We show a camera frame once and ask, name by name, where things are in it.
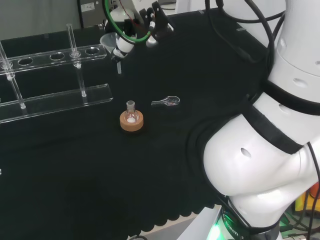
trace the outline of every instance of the green light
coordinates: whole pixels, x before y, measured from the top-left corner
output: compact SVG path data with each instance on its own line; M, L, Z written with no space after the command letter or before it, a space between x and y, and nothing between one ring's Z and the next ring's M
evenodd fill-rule
M206 240L217 240L220 236L220 228L217 224L213 225Z

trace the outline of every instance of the rack hole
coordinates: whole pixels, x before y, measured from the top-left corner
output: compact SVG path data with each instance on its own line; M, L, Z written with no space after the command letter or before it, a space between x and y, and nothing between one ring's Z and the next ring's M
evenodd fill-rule
M308 87L308 84L306 81L302 80L302 79L299 79L299 78L294 78L293 79L293 82L295 85L297 85L299 88L307 88Z
M50 56L50 59L53 60L53 61L58 61L58 60L61 60L65 57L65 55L61 52L57 52L55 54L52 54Z
M250 152L249 152L247 149L243 148L243 147L241 148L241 153L242 153L245 157L251 158Z
M18 64L21 66L27 66L32 64L34 60L31 57L27 57L27 58L22 58L18 61Z
M87 50L85 50L85 53L88 54L88 55L95 55L99 52L99 48L96 48L96 47L91 47Z

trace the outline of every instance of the black cable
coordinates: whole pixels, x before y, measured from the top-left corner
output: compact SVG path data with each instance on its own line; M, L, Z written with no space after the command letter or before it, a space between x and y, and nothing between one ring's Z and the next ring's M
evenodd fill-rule
M82 18L81 2L80 2L80 0L77 0L76 2L77 2L77 7L78 7L80 26L83 29L84 28L84 20Z
M218 6L219 8L219 11L225 15L226 17L238 22L238 23L241 23L241 24L258 24L258 23L261 23L261 20L260 19L256 19L256 20L246 20L246 19L240 19L240 18L236 18L236 17L233 17L233 16L230 16L228 13L225 12L224 10L224 0L215 0L216 2L216 5ZM273 16L269 16L266 18L267 21L271 21L271 20L274 20L274 19L277 19L277 18L280 18L282 16L282 14L284 13L283 12L280 12L276 15L273 15Z
M240 212L236 209L235 205L232 203L231 199L229 196L226 197L226 199L228 199L231 207L234 209L234 211L236 212L236 214L238 214L240 216L240 218L245 222L245 224L248 225L249 228L251 228L251 225L248 223L248 221L240 214Z
M176 10L175 8L163 8L161 7L163 10Z
M303 210L302 210L301 216L299 217L298 221L296 221L296 223L293 225L293 228L298 227L298 226L301 224L301 222L302 222L302 220L304 219L304 217L305 217L306 210L307 210L307 203L308 203L309 193L310 193L310 189L308 189L308 190L305 192L305 199L304 199Z
M268 48L268 58L267 58L267 70L268 70L268 73L270 74L275 61L275 41L273 38L273 33L271 31L271 28L265 16L257 7L257 5L252 0L244 0L244 1L249 5L249 7L254 11L257 17L261 20L261 23L265 29L266 35L268 36L269 48Z
M308 142L307 145L309 147L309 150L310 150L313 162L314 162L316 174L318 176L318 181L320 182L320 170L319 170L319 165L318 165L317 158L316 158L316 155L315 155L315 151L314 151L314 149L313 149L313 147L312 147L310 142ZM309 222L308 235L306 237L306 240L310 240L311 231L312 231L312 223L314 221L316 204L317 204L317 200L318 200L319 194L320 194L320 187L318 188L318 191L316 191L316 195L314 196L314 201L313 201L313 204L312 204L312 210L311 210L311 216L310 216L310 222Z
M208 17L209 20L209 25L212 29L213 32L215 32L225 43L227 43L229 45L230 48L232 48L242 59L249 61L252 64L256 64L257 61L255 61L250 54L248 54L246 51L244 51L242 48L233 45L232 43L230 43L227 39L225 39L224 36L222 36L219 31L216 29L213 19L210 15L210 0L204 0L205 2L205 14Z
M277 35L278 35L279 31L280 31L280 28L281 28L282 24L284 23L285 17L286 17L286 14L283 13L281 18L279 19L278 23L276 24L274 30L273 30L272 35L273 35L273 40L274 41L276 40Z
M241 24L259 24L261 23L262 21L260 19L256 19L256 20L246 20L246 19L240 19L240 18L236 18L234 16L230 16L228 13L226 13L226 11L222 8L221 9L221 12L223 13L223 15L225 15L226 17L236 21L237 23L241 23ZM265 20L266 21L271 21L271 20L275 20L275 19L278 19L280 18L285 12L280 12L276 15L273 15L273 16L269 16L269 17L266 17Z

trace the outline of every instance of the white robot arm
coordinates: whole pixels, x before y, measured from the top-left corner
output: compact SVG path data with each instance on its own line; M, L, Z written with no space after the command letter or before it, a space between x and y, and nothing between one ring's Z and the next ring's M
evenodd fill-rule
M240 115L218 131L204 150L208 179L220 193L230 196L251 227L276 224L287 207L318 181L307 143L311 142L320 160L319 10L319 0L286 0L285 21L268 78L283 96L270 90L253 105L303 147L294 154L279 149Z

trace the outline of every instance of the table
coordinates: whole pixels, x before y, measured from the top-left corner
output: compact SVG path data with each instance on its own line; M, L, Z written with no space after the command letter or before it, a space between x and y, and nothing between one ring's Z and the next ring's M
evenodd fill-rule
M265 54L235 22L216 9L212 15L235 45L255 59ZM241 60L198 11L172 20L174 36L155 48L137 46L122 75L108 58L83 63L86 86L109 83L111 102L0 125L1 239L125 240L217 203L195 144L203 147L246 94L257 91L265 63ZM76 31L77 45L97 44L102 34L96 27ZM8 57L64 49L67 33L12 39L3 47ZM77 87L68 65L16 79L25 98ZM180 105L151 107L166 96L178 96ZM0 97L14 99L3 78ZM128 100L144 114L136 134L119 124ZM204 118L211 121L199 125Z

